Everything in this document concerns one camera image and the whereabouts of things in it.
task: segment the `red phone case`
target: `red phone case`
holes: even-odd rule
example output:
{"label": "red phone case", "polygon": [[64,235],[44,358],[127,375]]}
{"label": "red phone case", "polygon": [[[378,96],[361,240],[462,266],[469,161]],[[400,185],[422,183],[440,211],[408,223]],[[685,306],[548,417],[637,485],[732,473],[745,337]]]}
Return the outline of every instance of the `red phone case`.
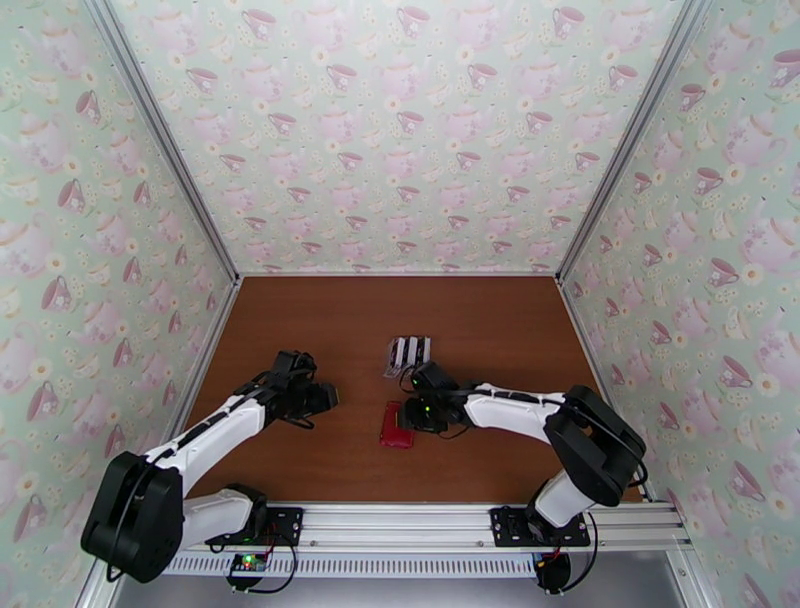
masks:
{"label": "red phone case", "polygon": [[399,401],[390,401],[386,404],[380,443],[387,448],[407,449],[414,445],[414,431],[397,427],[397,411],[401,407],[403,404]]}

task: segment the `wall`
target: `wall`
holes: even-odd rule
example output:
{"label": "wall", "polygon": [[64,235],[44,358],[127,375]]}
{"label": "wall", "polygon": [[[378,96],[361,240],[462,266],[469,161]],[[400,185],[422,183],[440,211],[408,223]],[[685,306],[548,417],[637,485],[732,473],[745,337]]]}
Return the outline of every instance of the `wall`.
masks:
{"label": "wall", "polygon": [[79,3],[0,10],[0,605],[67,606],[105,465],[162,439],[227,280]]}
{"label": "wall", "polygon": [[114,0],[243,272],[553,272],[680,3]]}
{"label": "wall", "polygon": [[800,603],[797,10],[717,3],[567,280],[728,606]]}

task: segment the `metal bracket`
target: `metal bracket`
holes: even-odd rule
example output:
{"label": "metal bracket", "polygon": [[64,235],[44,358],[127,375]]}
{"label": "metal bracket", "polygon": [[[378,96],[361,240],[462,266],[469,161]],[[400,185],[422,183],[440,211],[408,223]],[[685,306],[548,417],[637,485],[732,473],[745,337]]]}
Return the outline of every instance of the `metal bracket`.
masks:
{"label": "metal bracket", "polygon": [[[490,509],[489,517],[495,547],[542,547],[542,542],[534,538],[528,527],[525,509]],[[547,541],[547,547],[588,547],[589,533],[583,515],[576,515],[563,528],[553,530]]]}

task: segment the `teapot pattern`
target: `teapot pattern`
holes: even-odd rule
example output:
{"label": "teapot pattern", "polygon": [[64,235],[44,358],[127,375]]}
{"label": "teapot pattern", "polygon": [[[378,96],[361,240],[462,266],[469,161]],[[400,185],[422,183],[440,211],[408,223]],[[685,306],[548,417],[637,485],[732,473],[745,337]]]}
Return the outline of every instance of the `teapot pattern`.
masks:
{"label": "teapot pattern", "polygon": [[112,1],[237,267],[269,274],[551,273],[680,9]]}
{"label": "teapot pattern", "polygon": [[800,605],[798,15],[712,8],[564,277],[731,606]]}
{"label": "teapot pattern", "polygon": [[[190,52],[191,4],[159,6],[142,36]],[[161,442],[228,279],[81,3],[5,6],[0,55],[0,605],[66,605],[106,464]]]}

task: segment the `black wire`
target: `black wire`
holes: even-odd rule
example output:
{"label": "black wire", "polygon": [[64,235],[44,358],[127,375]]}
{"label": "black wire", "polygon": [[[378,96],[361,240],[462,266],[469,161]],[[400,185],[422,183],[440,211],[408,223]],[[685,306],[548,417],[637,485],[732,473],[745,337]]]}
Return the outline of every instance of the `black wire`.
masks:
{"label": "black wire", "polygon": [[574,405],[569,405],[567,403],[559,404],[559,403],[557,403],[555,401],[550,401],[550,400],[547,400],[547,399],[545,400],[545,403],[555,403],[556,405],[563,405],[563,406],[566,406],[566,407],[570,408],[573,412],[575,412],[576,414],[581,416],[584,420],[586,420],[586,422],[591,424],[593,427],[596,427],[596,428],[600,429],[601,431],[603,431],[611,439],[613,439],[618,444],[620,444],[623,448],[625,448],[630,453],[631,456],[633,456],[633,458],[636,460],[636,465],[642,470],[642,474],[639,477],[639,479],[637,479],[636,481],[631,482],[631,483],[628,484],[629,488],[637,488],[637,487],[643,485],[645,482],[647,482],[647,480],[650,478],[650,472],[647,470],[647,466],[644,464],[644,461],[642,460],[641,456],[639,456],[636,452],[634,452],[633,448],[631,448],[631,446],[629,446],[627,443],[622,441],[622,439],[617,437],[616,433],[614,433],[611,429],[609,429],[602,422],[597,420],[594,416],[590,416],[589,414],[587,414],[586,412],[581,411],[580,409],[578,409]]}
{"label": "black wire", "polygon": [[591,512],[586,511],[586,515],[588,515],[589,519],[592,520],[592,527],[594,528],[594,549],[592,550],[592,556],[589,558],[589,561],[586,562],[586,567],[583,569],[583,572],[581,572],[581,575],[574,581],[572,581],[570,584],[568,584],[566,587],[562,587],[561,589],[559,589],[559,593],[566,593],[567,591],[570,591],[571,589],[574,589],[575,587],[580,585],[583,582],[583,579],[585,579],[589,575],[589,572],[592,571],[592,568],[594,567],[594,562],[597,559],[597,546],[598,546],[597,522],[594,520],[594,515],[592,515]]}
{"label": "black wire", "polygon": [[465,426],[463,429],[458,431],[458,433],[456,433],[455,435],[449,435],[448,437],[445,437],[441,433],[436,433],[436,436],[439,437],[439,439],[444,439],[445,441],[451,441],[452,439],[455,439],[456,437],[461,437],[461,435],[466,433],[471,428],[472,428],[471,426]]}
{"label": "black wire", "polygon": [[287,578],[280,587],[276,587],[275,589],[247,589],[245,593],[255,593],[258,595],[272,595],[274,593],[278,593],[286,589],[289,586],[289,583],[294,580],[295,572],[297,572],[298,560],[297,560],[297,550],[294,548],[292,541],[289,540],[282,532],[278,532],[278,536],[286,541],[289,545],[289,549],[292,550],[292,571],[289,573],[289,578]]}
{"label": "black wire", "polygon": [[133,484],[133,488],[131,489],[130,494],[128,494],[128,499],[125,501],[125,505],[122,507],[122,514],[119,517],[119,521],[117,522],[117,529],[114,531],[114,542],[111,545],[111,551],[109,551],[108,556],[106,557],[106,581],[109,583],[116,582],[119,578],[124,574],[122,569],[119,570],[116,574],[111,573],[111,569],[113,566],[111,563],[114,561],[114,554],[117,552],[117,545],[119,544],[119,537],[122,532],[122,524],[125,522],[125,518],[128,515],[128,511],[133,504],[133,500],[136,497],[136,490],[139,489],[139,486],[144,481],[144,478],[150,474],[150,472],[156,467],[156,463],[161,460],[162,458],[166,458],[167,456],[172,456],[174,451],[172,448],[166,449],[161,452],[158,456],[156,456],[153,460],[147,463],[147,466],[139,473],[139,477],[136,478],[136,481]]}

